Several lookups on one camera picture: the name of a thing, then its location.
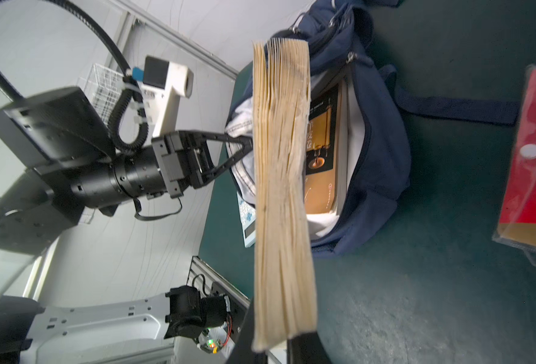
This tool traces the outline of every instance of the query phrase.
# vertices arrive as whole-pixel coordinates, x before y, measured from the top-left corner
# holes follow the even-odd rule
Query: book cover
[[[306,136],[307,214],[328,213],[335,202],[340,104],[338,84],[310,103]]]

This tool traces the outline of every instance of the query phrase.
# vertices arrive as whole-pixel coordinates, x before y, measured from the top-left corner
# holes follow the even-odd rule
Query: book
[[[254,45],[256,352],[316,331],[315,268],[303,194],[309,59],[305,41],[271,39],[265,49]]]
[[[340,213],[346,194],[346,110],[343,81],[310,104],[306,140],[305,207],[307,214]]]

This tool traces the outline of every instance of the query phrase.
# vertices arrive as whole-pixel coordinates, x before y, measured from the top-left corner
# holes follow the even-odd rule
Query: red wire
[[[224,347],[224,346],[226,346],[228,344],[229,337],[231,335],[231,330],[232,330],[232,320],[231,320],[231,315],[230,315],[229,316],[229,323],[228,323],[228,336],[225,338],[225,342],[224,342],[222,347]]]

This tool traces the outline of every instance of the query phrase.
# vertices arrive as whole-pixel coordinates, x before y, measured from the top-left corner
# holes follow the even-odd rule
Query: black cable sleeve
[[[139,151],[148,138],[148,124],[146,122],[140,124],[139,133],[132,143],[126,143],[120,138],[120,123],[122,122],[122,117],[124,116],[126,108],[134,93],[134,91],[129,89],[122,90],[120,98],[114,105],[110,117],[108,118],[108,135],[110,136],[112,143],[116,149],[128,156]]]
[[[112,57],[117,62],[118,67],[122,69],[122,72],[126,72],[130,68],[128,62],[122,55],[121,51],[116,46],[116,43],[108,36],[104,29],[100,27],[85,11],[80,9],[78,6],[72,4],[68,0],[45,0],[52,4],[55,4],[66,11],[70,12],[73,16],[78,18],[82,23],[84,23],[93,33],[95,33],[102,43],[106,46]],[[15,101],[17,99],[22,99],[23,96],[7,81],[0,71],[0,90],[5,96],[10,100]]]
[[[78,18],[82,23],[84,23],[93,33],[96,34],[96,36],[102,41],[104,46],[108,49],[110,54],[112,55],[112,58],[116,61],[118,64],[118,67],[122,70],[122,73],[125,73],[126,70],[130,69],[130,66],[128,62],[126,62],[126,59],[122,55],[120,49],[116,46],[116,43],[108,36],[106,32],[104,32],[104,29],[94,21],[85,11],[80,9],[75,4],[72,4],[68,0],[45,0],[47,2],[50,2],[54,5],[57,5],[64,10],[71,13],[73,16]],[[132,77],[126,77],[125,82],[130,83],[138,88],[138,84]],[[7,98],[9,98],[11,101],[16,101],[18,99],[22,99],[23,96],[7,81],[7,79],[3,76],[3,74],[0,71],[0,90]],[[116,110],[116,120],[111,120],[113,124],[116,124],[116,130],[113,132],[113,129],[110,128],[110,120],[109,120],[109,131],[111,131],[111,137],[113,138],[114,146],[120,150],[123,153],[126,154],[134,154],[137,150],[141,148],[141,146],[146,142],[148,138],[148,124],[143,123],[141,124],[139,128],[139,134],[136,138],[136,140],[130,144],[124,143],[120,136],[118,135],[118,130],[120,126],[120,120],[122,120],[122,115],[124,114],[124,111],[126,111],[126,107],[128,106],[128,103],[130,102],[130,97],[133,97],[134,100],[137,103],[143,102],[143,97],[140,92],[137,91],[130,91],[130,94],[126,94],[125,96],[127,100],[122,100],[122,96],[117,102],[118,109]],[[138,110],[138,114],[141,117],[144,117],[144,108],[141,108]]]

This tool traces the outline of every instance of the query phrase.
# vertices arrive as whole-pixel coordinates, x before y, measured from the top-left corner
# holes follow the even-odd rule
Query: green table
[[[519,99],[536,63],[536,0],[371,13],[371,56],[420,96]],[[515,130],[403,119],[413,162],[397,212],[353,253],[315,261],[325,349],[334,363],[536,363],[536,268],[491,241]],[[229,175],[215,182],[200,257],[251,297],[235,193]]]

